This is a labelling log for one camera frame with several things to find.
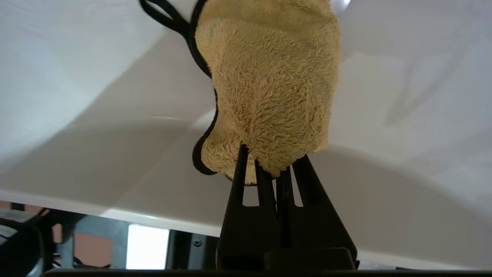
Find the yellow towel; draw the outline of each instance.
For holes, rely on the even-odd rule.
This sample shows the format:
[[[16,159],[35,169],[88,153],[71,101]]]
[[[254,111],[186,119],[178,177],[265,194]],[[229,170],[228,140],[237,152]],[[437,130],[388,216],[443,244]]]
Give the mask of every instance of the yellow towel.
[[[330,0],[207,0],[195,39],[218,107],[203,165],[232,178],[244,143],[250,184],[254,159],[278,177],[327,146],[341,53]]]

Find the black fabric trim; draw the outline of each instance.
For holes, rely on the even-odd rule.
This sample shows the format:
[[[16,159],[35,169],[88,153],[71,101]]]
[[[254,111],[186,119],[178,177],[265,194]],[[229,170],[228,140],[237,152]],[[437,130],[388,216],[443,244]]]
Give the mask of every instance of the black fabric trim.
[[[148,2],[154,3],[159,7],[161,7],[167,14],[169,14],[169,16],[171,16],[171,18],[167,17],[166,15],[154,9],[152,6],[149,5]],[[198,26],[198,19],[200,18],[200,14],[206,2],[207,0],[197,1],[193,9],[193,14],[191,16],[191,23],[188,23],[167,0],[140,0],[140,5],[142,6],[142,9],[154,20],[180,33],[184,37],[184,39],[188,43],[189,50],[196,64],[203,71],[203,73],[205,73],[208,77],[212,78],[212,74],[209,71],[207,63],[205,62],[202,55],[200,54],[200,51],[198,51],[198,47],[196,46],[196,40],[195,40],[195,33],[196,33],[196,28]],[[214,94],[215,94],[214,119],[212,120],[212,123],[205,131],[205,133],[202,135],[202,137],[195,144],[191,156],[195,168],[199,172],[206,175],[213,175],[217,173],[207,168],[202,162],[203,143],[209,137],[210,133],[214,129],[218,116],[217,91],[215,89],[214,89]]]

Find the black piping edge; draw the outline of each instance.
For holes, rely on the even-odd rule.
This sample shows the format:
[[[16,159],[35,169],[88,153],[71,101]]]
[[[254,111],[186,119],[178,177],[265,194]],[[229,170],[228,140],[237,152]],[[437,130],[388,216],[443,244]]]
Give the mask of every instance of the black piping edge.
[[[207,63],[203,59],[202,55],[198,51],[198,47],[196,46],[196,39],[195,39],[195,33],[196,33],[196,27],[198,26],[198,19],[200,18],[200,14],[202,13],[203,6],[207,0],[198,0],[195,8],[193,9],[193,14],[191,16],[191,23],[190,23],[190,30],[189,30],[189,39],[188,39],[188,47],[190,49],[191,55],[193,56],[193,59],[197,63],[197,65],[200,67],[200,69],[210,78],[212,78],[212,74],[209,71],[209,68],[207,66]],[[194,148],[193,148],[193,153],[191,155],[191,158],[193,160],[193,165],[195,168],[205,174],[205,175],[214,175],[217,174],[217,172],[210,170],[207,166],[202,161],[202,148],[203,148],[203,143],[205,140],[210,136],[210,133],[215,127],[215,123],[217,121],[217,116],[218,116],[218,105],[217,105],[217,91],[214,88],[214,94],[215,94],[215,116],[214,119],[212,120],[212,123],[208,127],[208,129],[205,131],[205,133],[202,135],[202,137],[196,142]]]

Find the fuzzy terry cloth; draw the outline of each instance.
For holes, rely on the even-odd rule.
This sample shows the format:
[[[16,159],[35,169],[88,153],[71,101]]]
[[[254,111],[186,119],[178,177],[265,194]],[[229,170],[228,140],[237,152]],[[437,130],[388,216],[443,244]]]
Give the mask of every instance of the fuzzy terry cloth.
[[[327,146],[341,57],[330,0],[199,0],[189,26],[166,12],[215,88],[215,119],[193,152],[199,171],[232,178],[243,143],[245,183],[255,183],[255,159],[278,177]]]

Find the screw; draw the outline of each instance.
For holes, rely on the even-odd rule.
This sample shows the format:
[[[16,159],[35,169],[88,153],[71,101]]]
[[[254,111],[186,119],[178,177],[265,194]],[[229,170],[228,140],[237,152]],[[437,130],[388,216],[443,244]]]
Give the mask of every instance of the screw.
[[[201,240],[194,240],[193,241],[193,246],[200,247],[202,246],[203,242]]]

